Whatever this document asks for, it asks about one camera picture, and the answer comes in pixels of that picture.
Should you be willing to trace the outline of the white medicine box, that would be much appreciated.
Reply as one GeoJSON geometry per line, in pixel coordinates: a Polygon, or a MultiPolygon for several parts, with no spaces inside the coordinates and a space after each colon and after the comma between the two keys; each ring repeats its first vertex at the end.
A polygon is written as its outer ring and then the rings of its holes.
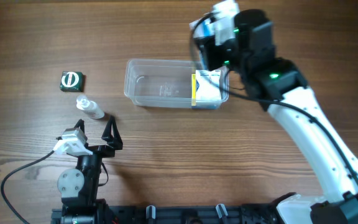
{"type": "Polygon", "coordinates": [[[193,90],[195,94],[193,96],[196,101],[217,101],[221,99],[220,70],[196,70],[194,78],[193,90]]]}

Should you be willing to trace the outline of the green Zam-Buk box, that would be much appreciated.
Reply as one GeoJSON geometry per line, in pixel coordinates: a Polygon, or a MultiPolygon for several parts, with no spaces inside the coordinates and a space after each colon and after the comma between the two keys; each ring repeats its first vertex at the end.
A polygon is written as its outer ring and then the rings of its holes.
{"type": "Polygon", "coordinates": [[[85,76],[82,72],[62,72],[60,89],[64,92],[82,92],[85,76]]]}

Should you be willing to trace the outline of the white Panadol box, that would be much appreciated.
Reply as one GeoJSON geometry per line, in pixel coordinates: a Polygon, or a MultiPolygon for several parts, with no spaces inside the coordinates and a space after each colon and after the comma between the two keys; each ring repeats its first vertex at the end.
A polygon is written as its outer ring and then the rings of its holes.
{"type": "Polygon", "coordinates": [[[206,19],[197,26],[194,32],[194,38],[204,38],[214,35],[214,19],[206,19]]]}

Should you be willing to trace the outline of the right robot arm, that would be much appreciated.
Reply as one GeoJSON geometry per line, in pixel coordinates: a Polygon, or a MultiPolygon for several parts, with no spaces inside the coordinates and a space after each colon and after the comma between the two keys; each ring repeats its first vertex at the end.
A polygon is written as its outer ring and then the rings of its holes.
{"type": "Polygon", "coordinates": [[[264,11],[213,6],[190,24],[191,60],[128,61],[124,93],[137,106],[216,109],[237,72],[243,99],[256,101],[289,134],[313,169],[320,197],[285,194],[270,203],[228,207],[114,208],[119,223],[358,223],[358,159],[333,128],[312,88],[290,60],[278,57],[264,11]]]}

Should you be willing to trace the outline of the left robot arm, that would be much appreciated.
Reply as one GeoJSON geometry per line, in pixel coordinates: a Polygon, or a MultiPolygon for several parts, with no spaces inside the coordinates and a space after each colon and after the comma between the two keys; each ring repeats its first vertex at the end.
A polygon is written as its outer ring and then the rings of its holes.
{"type": "Polygon", "coordinates": [[[103,131],[105,145],[88,145],[82,119],[57,139],[53,151],[73,156],[77,163],[75,168],[63,171],[57,180],[63,206],[61,210],[52,211],[51,223],[119,223],[105,199],[97,198],[98,188],[104,185],[99,181],[101,171],[106,170],[103,159],[114,157],[115,151],[123,147],[115,118],[109,117],[103,131]]]}

